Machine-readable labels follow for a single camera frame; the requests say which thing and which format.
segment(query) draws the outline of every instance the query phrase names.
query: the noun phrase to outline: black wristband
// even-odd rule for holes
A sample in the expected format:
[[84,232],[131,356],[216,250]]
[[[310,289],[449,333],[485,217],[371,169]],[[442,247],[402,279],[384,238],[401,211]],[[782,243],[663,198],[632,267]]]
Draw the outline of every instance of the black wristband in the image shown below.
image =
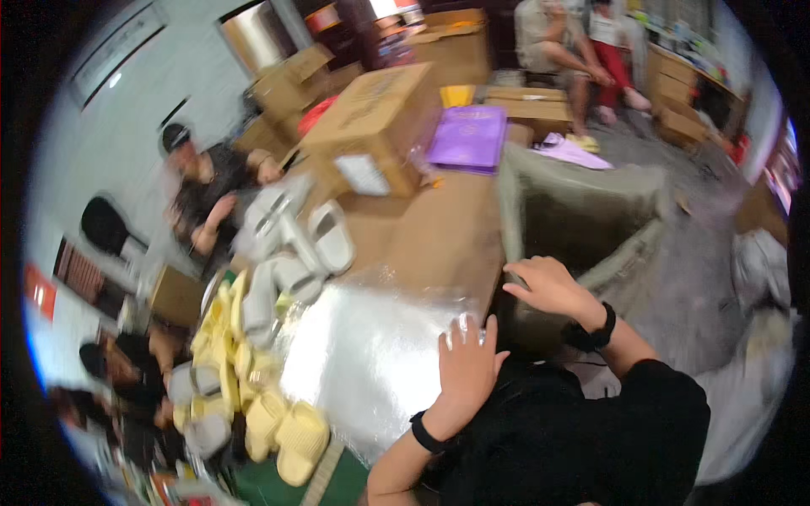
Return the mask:
[[608,314],[605,320],[605,325],[598,330],[588,333],[578,323],[569,323],[563,328],[563,338],[565,342],[578,350],[591,352],[601,351],[610,342],[610,336],[613,334],[613,329],[616,327],[616,311],[607,302],[603,302],[602,306]]
[[427,429],[422,424],[422,415],[424,415],[424,411],[420,411],[411,417],[411,432],[413,432],[416,441],[433,455],[445,451],[448,446],[447,442],[437,441],[428,434]]

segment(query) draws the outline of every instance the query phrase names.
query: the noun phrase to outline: paper label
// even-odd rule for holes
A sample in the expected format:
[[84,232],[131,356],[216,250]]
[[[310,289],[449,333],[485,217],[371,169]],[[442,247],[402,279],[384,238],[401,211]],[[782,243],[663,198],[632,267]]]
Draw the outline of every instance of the paper label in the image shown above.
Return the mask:
[[371,155],[338,156],[334,162],[356,193],[374,197],[385,197],[391,193],[388,180],[377,170]]

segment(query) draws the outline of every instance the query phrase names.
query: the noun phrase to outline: white t-shirt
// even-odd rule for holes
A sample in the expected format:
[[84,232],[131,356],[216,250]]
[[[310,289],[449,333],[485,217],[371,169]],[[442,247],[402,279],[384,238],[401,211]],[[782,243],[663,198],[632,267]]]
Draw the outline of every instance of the white t-shirt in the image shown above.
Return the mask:
[[605,18],[597,12],[590,13],[590,39],[604,42],[607,45],[617,45],[619,39],[616,23],[613,19]]

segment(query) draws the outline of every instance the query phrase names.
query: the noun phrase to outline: pink slipper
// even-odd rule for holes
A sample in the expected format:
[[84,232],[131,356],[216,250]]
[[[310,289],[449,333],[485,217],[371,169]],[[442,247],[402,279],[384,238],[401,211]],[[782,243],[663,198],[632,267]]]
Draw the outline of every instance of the pink slipper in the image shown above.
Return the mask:
[[607,126],[614,126],[616,124],[616,112],[609,108],[607,105],[600,105],[596,108],[599,113],[599,119]]
[[636,109],[637,111],[649,111],[652,105],[650,101],[631,87],[625,88],[625,100],[627,105]]

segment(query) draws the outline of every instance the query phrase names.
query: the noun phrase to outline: black cap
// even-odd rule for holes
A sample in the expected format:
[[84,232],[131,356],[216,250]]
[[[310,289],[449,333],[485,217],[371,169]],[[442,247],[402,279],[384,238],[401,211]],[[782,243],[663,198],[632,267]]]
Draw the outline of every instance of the black cap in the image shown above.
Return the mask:
[[94,342],[87,342],[79,348],[79,357],[90,376],[103,380],[107,376],[106,361],[101,347]]
[[163,129],[163,148],[171,153],[191,140],[191,130],[180,123],[172,123]]

